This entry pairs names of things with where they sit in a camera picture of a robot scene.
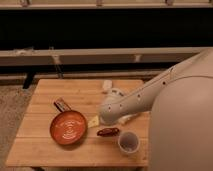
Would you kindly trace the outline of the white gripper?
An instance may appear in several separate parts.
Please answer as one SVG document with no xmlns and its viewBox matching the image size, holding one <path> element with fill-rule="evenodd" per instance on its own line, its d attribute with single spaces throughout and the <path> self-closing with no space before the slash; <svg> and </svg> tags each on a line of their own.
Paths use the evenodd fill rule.
<svg viewBox="0 0 213 171">
<path fill-rule="evenodd" d="M 99 116 L 96 115 L 88 122 L 88 127 L 96 127 L 100 122 L 104 125 L 114 125 L 125 115 L 124 107 L 119 101 L 124 97 L 121 89 L 112 88 L 108 91 L 105 100 L 99 108 Z"/>
</svg>

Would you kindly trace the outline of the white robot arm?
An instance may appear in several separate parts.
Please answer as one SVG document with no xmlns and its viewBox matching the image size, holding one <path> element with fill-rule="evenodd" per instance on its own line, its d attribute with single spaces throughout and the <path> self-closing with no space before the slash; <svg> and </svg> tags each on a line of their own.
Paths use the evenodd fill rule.
<svg viewBox="0 0 213 171">
<path fill-rule="evenodd" d="M 150 113 L 149 171 L 213 171 L 213 48 L 165 70 L 128 94 L 112 89 L 99 122 Z"/>
</svg>

